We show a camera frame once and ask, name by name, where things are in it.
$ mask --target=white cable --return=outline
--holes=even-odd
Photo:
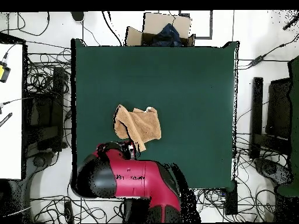
[[[16,214],[18,214],[18,213],[21,213],[21,212],[23,212],[23,211],[27,211],[28,209],[30,209],[32,206],[30,206],[30,207],[28,207],[28,208],[26,208],[26,209],[23,209],[23,210],[21,210],[21,211],[18,211],[18,212],[15,212],[15,213],[12,213],[12,214],[9,214],[9,215],[6,215],[6,216],[3,216],[3,217],[7,217],[7,216],[12,216],[12,215],[16,215]]]
[[[17,212],[15,212],[15,213],[11,213],[11,214],[6,215],[6,216],[3,216],[3,217],[16,215],[16,214],[21,213],[21,212],[23,212],[23,211],[27,211],[28,209],[31,209],[31,208],[32,208],[32,205],[31,205],[30,207],[26,208],[26,209],[22,209],[22,210],[20,210],[20,211],[17,211]]]

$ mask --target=yellow object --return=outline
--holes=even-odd
[[[2,78],[3,74],[4,74],[4,69],[3,66],[0,65],[0,79]]]

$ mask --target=brown towel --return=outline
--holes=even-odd
[[[131,113],[119,105],[114,115],[114,130],[121,139],[130,137],[140,152],[146,150],[144,143],[161,138],[158,114],[153,107],[148,107],[146,112],[134,108]]]

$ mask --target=black cable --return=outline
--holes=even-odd
[[[21,16],[20,13],[18,12],[18,13],[17,13],[17,14],[18,14],[18,30],[21,31],[21,32],[23,32],[23,33],[31,34],[31,35],[33,35],[33,36],[41,36],[41,35],[47,30],[47,28],[48,28],[48,26],[49,26],[49,23],[50,23],[50,13],[49,13],[49,12],[47,12],[47,13],[48,13],[48,17],[47,17],[47,26],[46,26],[46,28],[45,28],[40,34],[34,34],[34,33],[29,33],[29,32],[27,32],[27,31],[23,31],[23,30],[22,30],[22,29],[26,26],[26,23],[25,23],[24,18],[22,18],[22,16]],[[22,20],[23,20],[23,22],[24,22],[24,26],[23,26],[23,27],[19,27],[19,16],[22,18]]]
[[[97,44],[100,46],[100,43],[96,40],[96,38],[95,38],[95,36],[93,35],[93,33],[91,32],[91,31],[89,31],[82,23],[80,23],[81,25],[82,25],[82,27],[84,28],[84,29],[86,29],[88,32],[90,32],[91,33],[91,35],[92,35],[92,37],[93,37],[93,39],[97,42]]]
[[[16,29],[10,29],[10,28],[8,27],[7,29],[4,29],[4,30],[0,31],[0,33],[4,32],[4,31],[7,31],[8,34],[9,34],[9,31],[12,31],[12,30],[19,30],[19,29],[18,29],[18,28],[16,28]]]
[[[251,61],[251,62],[248,64],[248,67],[245,68],[245,69],[249,69],[249,68],[254,67],[255,65],[259,64],[260,62],[262,62],[262,61],[264,60],[264,57],[267,56],[268,54],[270,54],[272,51],[275,51],[276,49],[278,49],[278,48],[280,48],[280,47],[285,47],[286,45],[291,44],[292,42],[295,42],[295,40],[296,40],[296,38],[298,38],[298,36],[299,36],[299,33],[298,33],[298,34],[294,37],[294,39],[291,40],[290,42],[285,43],[285,44],[281,44],[281,45],[275,47],[274,49],[272,49],[271,51],[265,53],[264,55],[260,55],[260,56],[258,56],[258,57],[255,58],[253,61]]]
[[[114,31],[111,29],[111,27],[109,26],[109,24],[108,24],[108,22],[107,22],[107,20],[106,20],[104,11],[102,11],[102,15],[103,15],[103,17],[104,17],[104,20],[105,20],[105,22],[106,22],[107,27],[108,27],[108,28],[110,29],[110,31],[114,34],[114,36],[117,38],[117,40],[119,41],[120,46],[123,46],[122,43],[120,42],[120,39],[118,38],[118,36],[115,34],[115,32],[114,32]]]
[[[42,42],[35,42],[35,41],[27,41],[27,43],[35,43],[35,44],[42,44],[42,45],[46,45],[46,46],[52,46],[52,47],[58,47],[58,48],[64,48],[64,49],[70,49],[68,47],[61,47],[61,46],[58,46],[58,45],[51,45],[51,44],[47,44],[47,43],[42,43]]]
[[[63,122],[63,128],[64,128],[65,139],[67,140],[67,144],[68,144],[68,146],[69,146],[70,148],[72,148],[72,146],[71,146],[71,145],[69,144],[69,142],[68,142],[67,131],[66,131],[66,129],[65,129],[65,121],[66,121],[66,120],[64,120],[64,122]]]
[[[256,205],[256,211],[258,212],[258,215],[259,217],[262,219],[263,222],[267,222],[261,215],[260,215],[260,212],[259,212],[259,204],[258,204],[258,195],[264,191],[267,191],[269,193],[272,193],[274,196],[275,196],[275,193],[273,191],[270,191],[270,190],[267,190],[267,189],[264,189],[264,190],[260,190],[256,195],[255,195],[255,205]]]

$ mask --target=floor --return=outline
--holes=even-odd
[[[147,10],[146,12],[158,12],[157,10]],[[137,30],[142,30],[144,12],[111,12],[111,22],[107,17],[107,20],[111,25],[111,28],[115,31],[122,43],[126,35],[126,27],[131,26]],[[185,10],[182,13],[190,13],[192,20],[192,26],[190,33],[196,33],[196,36],[208,36],[209,35],[209,11],[192,11]],[[171,14],[177,15],[178,11],[171,11]],[[22,17],[26,21],[26,27],[23,29],[27,32],[39,34],[41,33],[47,24],[47,13],[21,13]],[[258,55],[262,55],[270,51],[272,48],[279,46],[282,43],[291,41],[298,33],[298,27],[293,26],[288,30],[283,30],[283,26],[292,18],[292,12],[278,11],[278,10],[214,10],[213,11],[213,38],[212,40],[196,40],[196,46],[217,46],[222,47],[229,41],[240,41],[239,48],[239,65],[247,65],[251,60],[254,60]],[[15,29],[17,27],[18,19],[16,13],[9,14],[9,28]],[[0,13],[0,30],[5,30],[7,26],[6,14]],[[19,23],[20,27],[23,26],[22,20]],[[29,53],[61,53],[63,47],[70,47],[70,41],[72,38],[84,39],[88,46],[96,46],[97,42],[101,45],[118,46],[119,42],[111,31],[106,26],[103,20],[101,12],[87,12],[84,20],[84,27],[90,30],[93,35],[83,30],[80,23],[76,23],[69,12],[50,12],[50,21],[47,30],[40,36],[33,36],[31,34],[23,33],[19,30],[11,30],[9,34],[23,38],[27,41],[35,41],[37,43],[47,43],[59,47],[53,47],[49,45],[28,43]],[[237,118],[243,113],[251,109],[251,82],[253,77],[260,76],[264,78],[263,88],[263,101],[267,100],[268,87],[272,80],[288,77],[287,61],[295,58],[299,54],[298,42],[291,43],[283,48],[276,49],[269,54],[264,62],[261,62],[257,66],[239,71],[239,84],[238,84],[238,97],[237,97]],[[60,58],[63,61],[67,61],[69,57]],[[33,62],[39,62],[40,60],[47,60],[45,56],[30,55],[30,59]],[[67,100],[70,100],[71,95],[65,95]],[[64,104],[69,106],[70,102],[65,101]],[[263,108],[263,127],[266,125],[266,110],[267,104]],[[238,133],[249,133],[249,120],[250,113],[242,116],[237,123]],[[71,127],[71,121],[66,122],[66,128]],[[243,140],[246,143],[248,135],[239,134],[239,141]],[[239,143],[238,147],[246,147],[248,145]],[[247,155],[242,155],[241,159],[248,161]],[[63,150],[60,153],[57,163],[54,166],[47,168],[45,171],[37,173],[32,182],[31,194],[32,199],[32,212],[34,215],[38,214],[41,209],[51,205],[49,208],[58,208],[60,212],[63,212],[63,201],[60,201],[63,195],[69,195],[77,205],[73,203],[74,214],[79,216],[81,214],[82,223],[104,223],[107,219],[111,219],[118,212],[118,207],[121,203],[121,199],[111,199],[105,201],[92,200],[82,201],[76,197],[71,190],[67,190],[69,178],[71,174],[71,162],[72,153],[71,148]],[[244,167],[240,166],[238,169],[238,195],[239,195],[239,211],[243,210],[237,216],[221,216],[223,210],[217,209],[211,204],[203,202],[203,196],[201,195],[197,209],[200,211],[202,222],[227,222],[227,221],[255,221],[261,222],[264,220],[271,221],[273,215],[270,213],[273,210],[274,196],[269,192],[261,192],[258,196],[259,201],[266,205],[267,208],[262,206],[259,208],[260,216],[258,216],[256,207],[251,198],[247,198],[250,195],[249,189],[255,197],[256,193],[262,189],[273,190],[271,182],[258,175],[255,169],[244,164]],[[219,204],[218,196],[213,195],[213,201],[215,204]],[[86,210],[80,212],[80,205],[83,205],[85,209],[87,206],[93,212],[94,218],[91,217]],[[39,221],[47,221],[51,219],[47,213],[40,214]],[[63,223],[65,219],[60,217],[60,221]],[[110,223],[120,223],[121,218],[115,216]]]

